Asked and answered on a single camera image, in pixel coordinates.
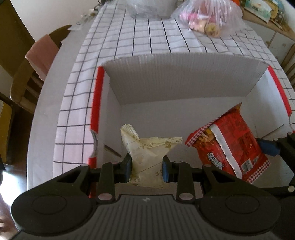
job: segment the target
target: yellow cushion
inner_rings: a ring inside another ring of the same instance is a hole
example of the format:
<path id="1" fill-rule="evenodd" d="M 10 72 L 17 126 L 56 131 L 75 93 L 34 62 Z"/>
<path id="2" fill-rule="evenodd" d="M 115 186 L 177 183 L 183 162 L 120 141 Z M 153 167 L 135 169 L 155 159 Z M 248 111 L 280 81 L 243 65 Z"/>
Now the yellow cushion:
<path id="1" fill-rule="evenodd" d="M 3 102 L 2 112 L 0 114 L 0 154 L 2 161 L 6 162 L 7 139 L 9 133 L 9 125 L 11 120 L 12 108 Z"/>

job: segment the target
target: white stripe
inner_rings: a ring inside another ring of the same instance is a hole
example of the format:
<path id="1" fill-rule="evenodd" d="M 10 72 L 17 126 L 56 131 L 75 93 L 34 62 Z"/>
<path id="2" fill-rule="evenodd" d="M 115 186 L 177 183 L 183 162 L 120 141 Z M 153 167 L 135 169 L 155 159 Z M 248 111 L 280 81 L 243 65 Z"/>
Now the white stripe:
<path id="1" fill-rule="evenodd" d="M 227 143 L 226 143 L 220 129 L 215 124 L 211 125 L 209 128 L 211 129 L 214 136 L 216 137 L 217 142 L 219 143 L 222 151 L 225 154 L 226 160 L 232 166 L 237 178 L 242 179 L 241 169 L 240 169 L 237 161 L 233 157 L 232 152 L 230 151 L 230 148 L 228 147 L 228 145 L 227 145 Z"/>

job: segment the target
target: brown door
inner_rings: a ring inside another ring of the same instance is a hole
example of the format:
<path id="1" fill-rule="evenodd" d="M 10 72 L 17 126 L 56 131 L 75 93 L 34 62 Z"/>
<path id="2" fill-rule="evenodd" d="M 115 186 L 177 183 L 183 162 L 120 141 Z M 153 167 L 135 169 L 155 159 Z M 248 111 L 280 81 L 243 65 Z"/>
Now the brown door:
<path id="1" fill-rule="evenodd" d="M 0 65 L 11 76 L 34 42 L 10 0 L 0 0 Z"/>

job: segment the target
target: wooden countertop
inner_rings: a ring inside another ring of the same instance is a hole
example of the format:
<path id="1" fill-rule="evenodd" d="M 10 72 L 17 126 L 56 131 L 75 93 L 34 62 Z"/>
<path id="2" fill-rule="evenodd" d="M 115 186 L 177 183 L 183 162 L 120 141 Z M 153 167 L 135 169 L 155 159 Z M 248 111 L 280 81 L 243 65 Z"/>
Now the wooden countertop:
<path id="1" fill-rule="evenodd" d="M 293 32 L 293 30 L 290 27 L 287 27 L 286 29 L 282 30 L 271 21 L 266 23 L 262 19 L 255 16 L 254 14 L 250 13 L 249 11 L 243 9 L 242 7 L 241 7 L 241 10 L 243 12 L 243 19 L 244 20 L 259 24 L 264 27 L 267 27 L 267 28 L 274 30 L 275 32 L 280 33 L 280 34 L 286 36 L 287 38 L 290 38 L 295 41 L 295 32 Z"/>

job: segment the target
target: red snack bag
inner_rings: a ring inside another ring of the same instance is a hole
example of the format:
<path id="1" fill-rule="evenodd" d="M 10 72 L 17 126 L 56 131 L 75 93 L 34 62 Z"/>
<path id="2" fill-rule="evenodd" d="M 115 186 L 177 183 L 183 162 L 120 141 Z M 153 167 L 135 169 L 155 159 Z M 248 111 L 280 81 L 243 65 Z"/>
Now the red snack bag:
<path id="1" fill-rule="evenodd" d="M 240 106 L 191 133 L 185 144 L 197 149 L 203 164 L 253 183 L 270 162 L 240 115 Z"/>

